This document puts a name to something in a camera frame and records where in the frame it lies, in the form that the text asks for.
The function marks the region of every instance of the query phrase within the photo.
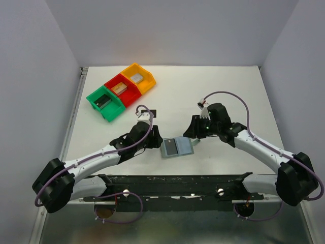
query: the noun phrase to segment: metal bolt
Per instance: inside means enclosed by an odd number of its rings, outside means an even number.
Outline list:
[[[222,188],[219,188],[217,190],[217,193],[218,193],[219,196],[223,196],[224,195],[224,190]]]
[[[128,189],[125,189],[123,192],[125,192],[125,194],[123,194],[124,197],[128,197],[129,196],[129,190]]]

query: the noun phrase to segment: white wall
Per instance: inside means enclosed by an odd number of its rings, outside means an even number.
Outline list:
[[[308,154],[325,181],[324,0],[298,2],[261,72],[285,148]],[[325,240],[325,197],[311,206]]]
[[[0,7],[0,243],[29,241],[31,185],[57,157],[80,69],[44,0]]]
[[[261,65],[298,0],[46,0],[82,66]]]

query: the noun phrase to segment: gray floor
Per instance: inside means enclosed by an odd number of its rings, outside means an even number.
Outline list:
[[[259,203],[255,218],[274,213],[279,203]],[[116,213],[126,220],[136,213]],[[44,244],[83,243],[312,243],[301,208],[285,206],[277,218],[266,222],[240,220],[233,212],[146,212],[135,223],[103,224],[95,221],[93,206],[68,204],[57,213],[48,214],[42,233]]]

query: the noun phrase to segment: plastic storage bin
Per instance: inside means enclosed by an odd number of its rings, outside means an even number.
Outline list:
[[[121,82],[126,85],[126,90],[121,94],[116,94],[112,88],[116,87]],[[138,87],[121,74],[118,74],[113,79],[106,82],[104,86],[117,96],[126,108],[141,96]]]
[[[104,86],[90,94],[87,100],[108,122],[111,122],[125,110],[121,100]]]
[[[143,69],[137,63],[134,63],[127,67],[121,72],[121,74],[125,76],[128,80],[130,80],[132,83],[134,83],[138,87],[141,94],[146,93],[156,85],[156,81],[154,80],[152,74]],[[135,83],[134,81],[132,81],[132,77],[137,74],[140,74],[143,77],[142,81],[140,81],[139,83]]]

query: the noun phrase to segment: purple cable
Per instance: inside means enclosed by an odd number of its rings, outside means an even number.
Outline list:
[[[143,202],[142,202],[141,198],[137,194],[135,194],[133,192],[127,192],[127,193],[126,192],[119,192],[119,193],[114,193],[112,195],[100,196],[100,197],[95,197],[95,198],[103,199],[103,198],[114,197],[114,196],[123,195],[123,194],[133,195],[133,196],[135,196],[139,200],[140,205],[141,205],[141,208],[140,208],[140,213],[138,214],[137,217],[135,217],[132,220],[128,220],[128,221],[106,220],[106,219],[102,219],[102,218],[100,218],[98,216],[98,214],[97,214],[97,208],[96,208],[95,209],[96,218],[99,219],[99,220],[101,220],[101,221],[104,221],[104,222],[107,222],[107,223],[113,223],[113,224],[130,224],[130,223],[133,223],[133,222],[137,221],[139,218],[141,218],[142,217],[142,214],[143,214]]]
[[[234,94],[234,93],[231,93],[231,92],[229,92],[229,91],[215,91],[215,92],[213,92],[213,93],[208,94],[208,95],[205,96],[203,99],[206,100],[206,99],[207,99],[208,97],[210,97],[211,95],[213,95],[213,94],[219,94],[219,93],[229,94],[229,95],[232,95],[232,96],[234,96],[235,98],[239,99],[239,100],[242,102],[242,104],[244,104],[244,106],[245,106],[245,108],[246,108],[246,113],[247,113],[247,122],[246,122],[246,123],[247,123],[247,132],[248,132],[248,134],[249,134],[252,138],[254,138],[254,140],[257,141],[257,142],[258,142],[259,144],[261,144],[262,146],[268,148],[269,150],[273,151],[273,152],[276,153],[276,154],[281,155],[281,152],[280,152],[280,151],[278,151],[277,149],[275,149],[275,148],[273,148],[273,147],[267,145],[267,144],[264,143],[263,141],[259,140],[259,139],[256,138],[256,136],[254,136],[254,134],[251,132],[251,130],[250,130],[250,126],[249,126],[249,120],[250,120],[249,109],[248,109],[248,106],[247,106],[247,104],[245,103],[245,101],[244,101],[240,96],[238,96],[238,95],[236,95],[236,94]],[[315,174],[311,169],[309,169],[306,165],[304,165],[303,163],[299,162],[297,159],[293,158],[292,156],[289,156],[289,155],[287,155],[287,154],[282,154],[282,156],[285,157],[286,159],[289,159],[289,160],[294,161],[296,164],[298,164],[299,166],[303,167],[305,170],[307,170],[308,173],[310,173],[310,174],[311,174],[311,175],[312,175],[312,176],[313,176],[313,177],[318,181],[319,186],[320,186],[320,193],[319,193],[319,195],[316,196],[316,197],[308,198],[308,200],[309,200],[309,201],[315,201],[315,200],[321,198],[321,197],[323,196],[323,194],[324,194],[324,184],[323,184],[323,182],[321,181],[321,179],[320,179],[320,178],[319,178],[319,177],[318,177],[318,176],[317,176],[317,175],[316,175],[316,174]],[[281,204],[281,207],[280,207],[279,211],[277,211],[273,216],[270,216],[270,217],[265,218],[265,219],[261,219],[261,221],[263,221],[263,220],[270,220],[270,219],[272,219],[272,218],[278,216],[278,214],[280,213],[282,207],[283,207],[283,202],[282,202],[282,204]]]
[[[150,121],[150,126],[149,126],[149,129],[148,129],[148,131],[147,131],[147,133],[139,140],[139,141],[137,141],[136,143],[134,143],[134,144],[132,144],[132,145],[130,145],[130,146],[127,146],[127,147],[124,147],[124,148],[121,148],[121,149],[116,149],[116,150],[111,150],[111,151],[105,151],[104,152],[104,154],[106,155],[106,154],[112,154],[112,153],[117,153],[117,152],[119,152],[119,151],[123,151],[123,150],[127,150],[127,149],[130,149],[130,148],[132,148],[132,147],[134,147],[134,146],[136,146],[136,145],[138,145],[138,144],[140,144],[142,141],[144,141],[146,138],[147,138],[147,136],[149,135],[149,133],[150,133],[150,131],[151,131],[151,129],[152,129],[152,124],[153,124],[153,114],[152,114],[152,112],[150,111],[150,109],[147,107],[147,106],[145,106],[145,105],[139,105],[139,106],[137,106],[137,108],[136,108],[136,113],[138,113],[138,111],[139,111],[139,108],[140,107],[144,107],[148,112],[149,112],[149,114],[150,114],[150,119],[149,119],[149,121]],[[85,158],[85,159],[83,159],[83,160],[80,160],[77,164],[78,165],[80,165],[80,164],[82,164],[82,163],[85,163],[85,162],[87,162],[88,160],[91,160],[91,159],[94,159],[94,158],[96,158],[96,157],[99,157],[99,156],[102,156],[102,153],[99,153],[99,154],[95,154],[95,155],[92,155],[92,156],[89,156],[88,158]],[[65,168],[65,169],[63,169],[63,170],[61,170],[61,171],[59,171],[58,173],[56,173],[54,176],[52,176],[44,185],[43,185],[43,187],[40,189],[40,191],[37,193],[37,195],[36,195],[36,198],[35,198],[35,201],[34,201],[34,204],[35,204],[35,206],[36,207],[41,207],[41,206],[43,206],[43,204],[42,203],[38,203],[38,201],[39,201],[39,198],[40,198],[40,196],[42,195],[42,193],[44,192],[44,190],[52,183],[52,181],[54,181],[58,176],[60,176],[61,174],[63,174],[64,172],[66,172],[66,171],[68,171],[68,170],[70,170],[70,169],[72,169],[72,168],[74,168],[75,167],[75,165],[71,165],[71,166],[69,166],[69,167],[67,167],[67,168]]]
[[[269,217],[266,217],[266,218],[263,218],[263,219],[251,219],[251,218],[247,218],[247,217],[241,216],[241,215],[238,213],[238,211],[237,211],[237,205],[236,205],[236,204],[234,204],[234,208],[233,208],[233,210],[234,210],[235,214],[237,215],[237,217],[239,217],[239,218],[241,218],[241,219],[243,219],[243,220],[249,220],[249,221],[259,222],[259,221],[270,220],[270,219],[273,219],[273,218],[279,216],[279,214],[280,214],[281,211],[283,210],[283,206],[284,206],[284,203],[283,203],[283,201],[281,201],[281,205],[280,205],[279,210],[278,210],[275,214],[273,214],[272,216],[269,216]]]

